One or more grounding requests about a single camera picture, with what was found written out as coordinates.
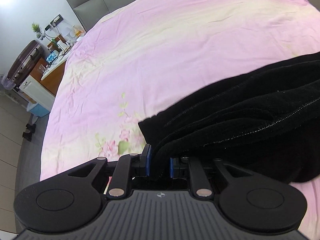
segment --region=wall socket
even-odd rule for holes
[[[50,24],[55,27],[57,26],[60,22],[62,22],[63,18],[61,16],[61,14],[59,14],[57,17],[55,17],[51,22]]]

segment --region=black shoe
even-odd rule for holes
[[[22,134],[22,137],[25,138],[27,141],[31,142],[31,140],[32,140],[32,133],[31,133],[31,132],[30,132],[30,133],[24,132],[24,133]]]
[[[27,123],[26,128],[31,132],[35,133],[36,132],[36,124],[34,123],[33,125]]]

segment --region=bed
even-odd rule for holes
[[[67,0],[88,31],[73,47],[41,157],[41,180],[145,145],[138,122],[210,83],[320,51],[307,0]],[[320,178],[300,231],[320,239]]]

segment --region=blue storage bin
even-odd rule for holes
[[[37,104],[30,103],[27,106],[27,112],[32,113],[34,116],[44,117],[49,114],[50,111],[45,109],[43,106]]]

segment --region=white cabinet door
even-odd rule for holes
[[[19,88],[45,109],[51,111],[55,97],[32,76],[29,75]]]

